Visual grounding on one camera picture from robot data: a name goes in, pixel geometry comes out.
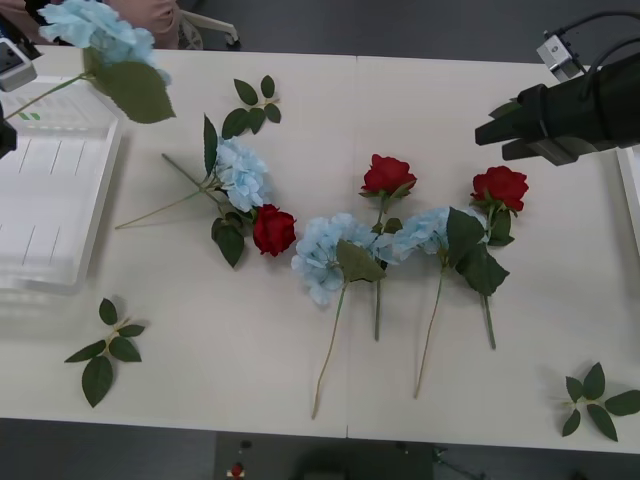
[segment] white plastic tray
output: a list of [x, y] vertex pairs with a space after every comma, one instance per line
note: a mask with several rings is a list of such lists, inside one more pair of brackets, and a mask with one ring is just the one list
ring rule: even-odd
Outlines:
[[[64, 81], [0, 93], [5, 115]], [[86, 277], [123, 125], [86, 82], [10, 120], [18, 149], [0, 159], [0, 289], [72, 294]]]

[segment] green leaf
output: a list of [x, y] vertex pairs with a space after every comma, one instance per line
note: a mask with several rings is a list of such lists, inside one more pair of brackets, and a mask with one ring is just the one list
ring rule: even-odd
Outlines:
[[236, 108], [227, 115], [222, 125], [222, 138], [228, 140], [237, 137], [244, 132], [249, 126], [249, 112], [244, 108]]
[[574, 410], [571, 416], [565, 422], [564, 427], [562, 427], [563, 437], [568, 437], [578, 429], [578, 427], [580, 426], [580, 418], [580, 412], [577, 409]]
[[484, 228], [477, 218], [451, 208], [447, 219], [449, 265], [455, 267], [462, 257], [484, 238], [484, 235]]
[[489, 116], [493, 119], [497, 119], [505, 116], [507, 113], [511, 113], [520, 108], [520, 104], [517, 102], [509, 102], [504, 105], [499, 106], [493, 112], [489, 114]]
[[113, 367], [107, 357], [91, 359], [82, 372], [82, 391], [92, 407], [102, 401], [112, 383]]
[[204, 168], [211, 176], [218, 160], [218, 133], [213, 123], [204, 116]]
[[276, 93], [276, 83], [273, 81], [269, 75], [262, 79], [260, 82], [260, 90], [262, 90], [262, 94], [265, 98], [273, 97], [273, 94]]
[[509, 245], [514, 240], [515, 239], [513, 237], [507, 237], [504, 240], [498, 240], [498, 239], [493, 238], [493, 236], [492, 236], [491, 240], [489, 240], [488, 245], [490, 247], [506, 247], [507, 245]]
[[[84, 71], [90, 72], [94, 77], [99, 75], [99, 70], [103, 68], [102, 59], [100, 58], [100, 53], [93, 47], [83, 48], [82, 49], [82, 59], [84, 62]], [[104, 88], [100, 83], [98, 83], [95, 78], [89, 80], [91, 84], [94, 86], [96, 90], [100, 93], [107, 95]]]
[[223, 225], [226, 225], [226, 222], [222, 218], [216, 218], [213, 221], [213, 225], [211, 225], [211, 238], [214, 242], [216, 241], [216, 232], [218, 231], [218, 228]]
[[400, 185], [398, 188], [396, 188], [395, 192], [391, 194], [391, 196], [387, 199], [387, 201], [384, 204], [384, 213], [387, 213], [389, 211], [391, 202], [393, 202], [396, 198], [402, 198], [409, 195], [411, 193], [409, 189], [416, 184], [416, 181], [417, 180], [413, 180], [412, 182], [407, 182], [404, 185]]
[[597, 400], [604, 394], [604, 371], [600, 362], [596, 363], [584, 377], [582, 394], [587, 400]]
[[251, 106], [258, 103], [258, 94], [251, 85], [238, 79], [235, 79], [233, 84], [236, 86], [236, 91], [240, 96], [240, 100]]
[[587, 405], [587, 411], [596, 424], [596, 427], [598, 427], [598, 430], [606, 437], [617, 442], [618, 434], [616, 433], [616, 427], [613, 425], [613, 421], [607, 411], [600, 405]]
[[252, 108], [249, 110], [249, 127], [251, 127], [254, 135], [262, 128], [265, 118], [267, 117], [261, 108]]
[[270, 122], [280, 123], [280, 120], [282, 120], [282, 114], [280, 113], [280, 109], [273, 103], [267, 103], [265, 105], [264, 113], [267, 114], [267, 118], [269, 119]]
[[242, 217], [237, 212], [227, 212], [224, 219], [238, 230], [242, 228]]
[[164, 80], [145, 63], [120, 62], [100, 68], [96, 82], [134, 122], [149, 124], [176, 116]]
[[144, 332], [142, 325], [127, 325], [118, 330], [118, 334], [120, 334], [121, 337], [137, 337], [142, 332]]
[[235, 267], [244, 250], [244, 237], [233, 225], [221, 223], [216, 226], [216, 222], [211, 227], [211, 238], [220, 247], [227, 263]]
[[384, 233], [396, 233], [398, 230], [402, 230], [402, 222], [399, 218], [390, 218], [384, 226]]
[[475, 245], [467, 252], [456, 265], [456, 271], [465, 278], [471, 288], [485, 297], [493, 295], [509, 275], [509, 272], [489, 254], [484, 243]]
[[99, 342], [92, 343], [91, 345], [84, 347], [82, 350], [74, 353], [67, 358], [64, 363], [77, 363], [91, 360], [93, 357], [97, 357], [107, 347], [107, 342], [100, 340]]
[[107, 298], [102, 299], [100, 308], [98, 308], [98, 314], [102, 321], [107, 325], [115, 325], [118, 323], [118, 312], [116, 311], [116, 307], [111, 300]]
[[582, 397], [582, 382], [580, 382], [580, 380], [578, 380], [577, 378], [567, 377], [566, 384], [567, 392], [569, 392], [571, 400], [577, 402], [580, 397]]
[[109, 344], [109, 353], [122, 362], [141, 362], [140, 354], [129, 340], [116, 337]]
[[618, 417], [636, 414], [640, 412], [640, 391], [629, 390], [628, 392], [611, 397], [604, 402], [604, 406], [609, 413], [613, 413]]
[[347, 283], [358, 280], [376, 282], [387, 276], [380, 265], [362, 247], [339, 240], [336, 253]]
[[504, 242], [511, 238], [509, 236], [509, 234], [511, 233], [511, 213], [509, 213], [508, 210], [496, 212], [495, 216], [493, 217], [492, 223], [493, 225], [491, 227], [491, 240], [495, 239], [498, 242]]

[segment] black cable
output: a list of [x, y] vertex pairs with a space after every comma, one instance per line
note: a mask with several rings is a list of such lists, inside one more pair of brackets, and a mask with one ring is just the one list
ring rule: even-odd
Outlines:
[[604, 61], [611, 55], [613, 52], [620, 50], [622, 47], [626, 47], [632, 43], [640, 43], [640, 37], [631, 37], [626, 40], [620, 40], [618, 43], [615, 43], [604, 52], [602, 52], [595, 61], [591, 64], [591, 68], [585, 75], [584, 78], [584, 86], [582, 87], [582, 92], [580, 93], [580, 99], [585, 100], [591, 91], [591, 85], [593, 83], [594, 75], [598, 72], [598, 67], [604, 63]]
[[552, 37], [553, 35], [558, 35], [558, 36], [564, 35], [569, 30], [573, 30], [574, 28], [579, 27], [580, 25], [584, 25], [585, 23], [591, 22], [592, 20], [596, 20], [598, 18], [603, 18], [603, 17], [631, 17], [635, 20], [640, 20], [640, 13], [632, 12], [630, 10], [607, 10], [604, 12], [593, 13], [587, 17], [581, 18], [580, 20], [576, 20], [575, 22], [570, 23], [565, 27], [554, 30], [548, 36]]

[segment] flower stem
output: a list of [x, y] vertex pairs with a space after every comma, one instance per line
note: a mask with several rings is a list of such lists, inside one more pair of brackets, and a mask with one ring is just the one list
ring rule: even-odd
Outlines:
[[347, 291], [348, 283], [344, 284], [342, 287], [342, 292], [340, 293], [340, 301], [338, 302], [338, 310], [336, 311], [336, 321], [333, 324], [333, 334], [331, 335], [331, 343], [329, 344], [329, 351], [327, 352], [327, 358], [324, 361], [324, 365], [322, 366], [322, 370], [320, 371], [320, 376], [318, 377], [318, 384], [316, 385], [316, 396], [313, 400], [313, 411], [311, 412], [311, 420], [315, 420], [316, 415], [318, 414], [319, 402], [320, 402], [320, 384], [322, 383], [322, 377], [324, 376], [324, 372], [327, 369], [327, 364], [329, 363], [329, 357], [331, 357], [331, 351], [333, 350], [333, 343], [336, 339], [336, 332], [338, 330], [338, 319], [340, 318], [340, 310], [342, 309], [342, 301], [344, 300], [344, 292]]
[[489, 331], [489, 343], [491, 349], [496, 349], [496, 337], [493, 335], [493, 321], [491, 320], [491, 309], [489, 308], [489, 297], [482, 295], [482, 302], [484, 303], [484, 309], [487, 312], [487, 330]]
[[376, 282], [376, 324], [373, 332], [373, 337], [376, 342], [380, 341], [380, 295], [382, 294], [382, 284], [380, 280]]
[[489, 237], [489, 240], [491, 240], [491, 230], [493, 229], [493, 225], [491, 223], [493, 222], [494, 211], [495, 207], [491, 205], [491, 207], [489, 207], [489, 214], [487, 215], [487, 237]]
[[171, 160], [171, 158], [169, 158], [169, 156], [167, 154], [163, 153], [162, 154], [162, 158], [164, 158], [167, 162], [169, 162], [169, 164], [173, 168], [175, 168], [182, 175], [184, 175], [187, 178], [187, 180], [189, 180], [191, 183], [193, 183], [200, 193], [205, 194], [207, 197], [209, 197], [211, 200], [213, 200], [216, 203], [216, 205], [218, 206], [218, 211], [220, 212], [220, 215], [224, 216], [224, 212], [222, 211], [222, 204], [220, 203], [220, 200], [218, 200], [216, 197], [214, 197], [211, 194], [211, 192], [209, 192], [205, 187], [203, 187], [201, 183], [198, 183], [198, 181], [196, 181], [191, 175], [189, 175], [180, 165], [178, 165], [176, 162]]
[[180, 199], [180, 200], [178, 200], [177, 202], [173, 202], [172, 204], [167, 205], [166, 207], [159, 208], [158, 210], [155, 210], [155, 211], [153, 211], [153, 212], [151, 212], [151, 213], [147, 213], [146, 215], [143, 215], [143, 216], [141, 216], [141, 217], [138, 217], [138, 218], [136, 218], [135, 220], [131, 220], [130, 222], [123, 223], [122, 225], [118, 225], [118, 226], [116, 227], [116, 230], [120, 230], [121, 228], [128, 227], [129, 225], [131, 225], [131, 224], [133, 224], [133, 223], [136, 223], [136, 222], [139, 222], [140, 220], [144, 220], [145, 218], [149, 218], [150, 216], [155, 215], [156, 213], [160, 213], [160, 212], [162, 212], [162, 211], [164, 211], [164, 210], [167, 210], [167, 209], [169, 209], [169, 208], [171, 208], [171, 207], [175, 207], [175, 206], [176, 206], [176, 205], [178, 205], [179, 203], [185, 202], [185, 201], [187, 201], [187, 200], [189, 200], [189, 199], [191, 199], [191, 198], [195, 197], [196, 195], [200, 195], [200, 192], [199, 192], [199, 191], [198, 191], [198, 192], [193, 192], [193, 193], [191, 193], [191, 194], [187, 195], [186, 197], [184, 197], [183, 199]]
[[[384, 199], [381, 198], [380, 211], [378, 212], [378, 221], [376, 222], [376, 225], [380, 225], [380, 222], [382, 221], [382, 214], [384, 213], [384, 202]], [[381, 261], [379, 259], [376, 260], [376, 262], [378, 263], [378, 265], [381, 264]], [[382, 295], [382, 284], [380, 282], [381, 280], [378, 280], [376, 282], [376, 319], [373, 326], [373, 338], [376, 342], [380, 341], [380, 296]]]
[[61, 83], [60, 85], [56, 85], [55, 87], [53, 87], [51, 90], [47, 90], [45, 93], [43, 93], [42, 95], [37, 96], [36, 98], [34, 98], [33, 100], [31, 100], [30, 102], [27, 102], [25, 105], [23, 105], [22, 107], [20, 107], [18, 110], [16, 110], [15, 112], [7, 115], [5, 117], [5, 120], [9, 120], [12, 117], [15, 117], [16, 115], [18, 115], [19, 113], [22, 113], [23, 111], [25, 111], [27, 108], [29, 108], [31, 105], [33, 105], [34, 103], [38, 103], [40, 100], [42, 100], [44, 97], [46, 97], [47, 95], [51, 95], [54, 92], [57, 92], [58, 90], [62, 90], [65, 87], [68, 87], [69, 85], [71, 85], [72, 83], [77, 82], [78, 80], [84, 80], [85, 78], [88, 78], [89, 74], [87, 72], [83, 72], [80, 75], [78, 75], [77, 77], [72, 78], [71, 80], [67, 80], [66, 82]]
[[425, 360], [427, 359], [427, 348], [429, 347], [429, 337], [431, 336], [431, 327], [433, 327], [433, 319], [436, 317], [438, 310], [438, 302], [440, 301], [440, 294], [442, 293], [442, 280], [444, 279], [445, 265], [440, 270], [440, 281], [438, 282], [438, 294], [436, 295], [436, 304], [433, 306], [433, 313], [431, 314], [431, 322], [429, 322], [429, 329], [427, 330], [427, 341], [424, 344], [424, 352], [422, 353], [422, 364], [420, 365], [420, 373], [418, 374], [418, 382], [416, 383], [416, 391], [413, 394], [413, 398], [418, 398], [420, 393], [420, 385], [422, 384], [422, 374], [424, 373]]

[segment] chair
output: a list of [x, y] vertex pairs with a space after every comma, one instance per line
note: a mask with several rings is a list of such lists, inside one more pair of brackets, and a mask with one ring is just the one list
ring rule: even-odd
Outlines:
[[184, 10], [182, 11], [182, 16], [197, 28], [224, 32], [227, 44], [229, 44], [230, 46], [235, 46], [240, 41], [240, 37], [238, 37], [238, 31], [236, 30], [236, 27], [234, 27], [230, 23], [221, 22], [220, 20], [214, 20], [213, 18], [205, 17], [204, 15], [198, 15], [197, 13], [185, 12]]

